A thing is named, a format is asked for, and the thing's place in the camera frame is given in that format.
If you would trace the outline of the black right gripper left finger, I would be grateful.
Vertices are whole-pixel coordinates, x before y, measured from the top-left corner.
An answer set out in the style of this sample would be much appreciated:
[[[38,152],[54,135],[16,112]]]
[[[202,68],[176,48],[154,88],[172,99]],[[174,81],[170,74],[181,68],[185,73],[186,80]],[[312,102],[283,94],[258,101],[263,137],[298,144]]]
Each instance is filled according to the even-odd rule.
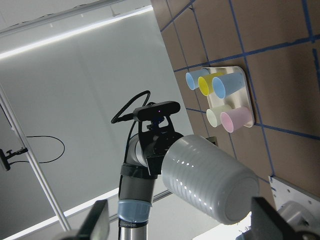
[[[110,233],[108,200],[97,200],[77,232],[78,240],[107,240]]]

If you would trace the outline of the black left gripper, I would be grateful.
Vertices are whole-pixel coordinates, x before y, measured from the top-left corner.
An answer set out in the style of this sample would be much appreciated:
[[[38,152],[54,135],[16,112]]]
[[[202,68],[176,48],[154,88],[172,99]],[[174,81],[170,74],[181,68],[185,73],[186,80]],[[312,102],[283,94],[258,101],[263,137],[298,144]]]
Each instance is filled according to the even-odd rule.
[[[142,131],[142,123],[138,124],[138,143],[140,144],[142,162],[146,164],[150,175],[160,175],[162,163],[169,148],[183,135],[174,130],[171,121],[167,126],[160,127],[159,124],[164,118],[151,121],[147,126],[147,131]]]

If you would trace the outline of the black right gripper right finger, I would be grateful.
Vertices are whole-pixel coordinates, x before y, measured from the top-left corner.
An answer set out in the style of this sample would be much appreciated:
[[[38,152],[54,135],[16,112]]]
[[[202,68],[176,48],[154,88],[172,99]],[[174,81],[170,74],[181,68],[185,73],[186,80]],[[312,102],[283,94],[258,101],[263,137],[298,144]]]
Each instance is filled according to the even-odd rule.
[[[263,197],[251,199],[251,232],[254,240],[297,240],[293,228]]]

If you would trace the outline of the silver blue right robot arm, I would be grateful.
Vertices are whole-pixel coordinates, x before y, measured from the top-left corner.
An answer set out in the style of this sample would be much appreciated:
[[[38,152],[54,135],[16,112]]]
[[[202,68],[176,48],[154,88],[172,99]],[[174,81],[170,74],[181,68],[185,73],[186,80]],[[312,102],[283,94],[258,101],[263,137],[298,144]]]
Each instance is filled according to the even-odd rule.
[[[106,240],[110,232],[108,200],[92,206],[75,240]],[[278,211],[263,197],[251,199],[251,227],[237,240],[318,240],[320,219],[296,201],[288,201]]]

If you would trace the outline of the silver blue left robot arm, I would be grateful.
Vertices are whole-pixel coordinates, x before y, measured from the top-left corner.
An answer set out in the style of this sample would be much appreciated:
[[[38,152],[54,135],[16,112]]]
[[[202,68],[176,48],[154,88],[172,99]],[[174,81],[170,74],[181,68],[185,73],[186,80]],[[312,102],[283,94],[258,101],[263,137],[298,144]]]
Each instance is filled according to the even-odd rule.
[[[143,131],[128,135],[120,172],[118,193],[118,239],[146,240],[155,181],[161,174],[165,154],[182,134],[169,116],[155,118]]]

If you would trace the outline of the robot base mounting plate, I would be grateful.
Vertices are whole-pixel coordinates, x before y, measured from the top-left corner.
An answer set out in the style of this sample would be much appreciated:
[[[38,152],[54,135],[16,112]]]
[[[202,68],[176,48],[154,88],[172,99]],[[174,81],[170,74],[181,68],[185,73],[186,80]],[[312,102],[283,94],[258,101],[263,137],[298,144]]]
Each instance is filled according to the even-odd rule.
[[[275,207],[279,210],[286,202],[294,201],[311,212],[320,212],[320,198],[277,176],[269,176]]]

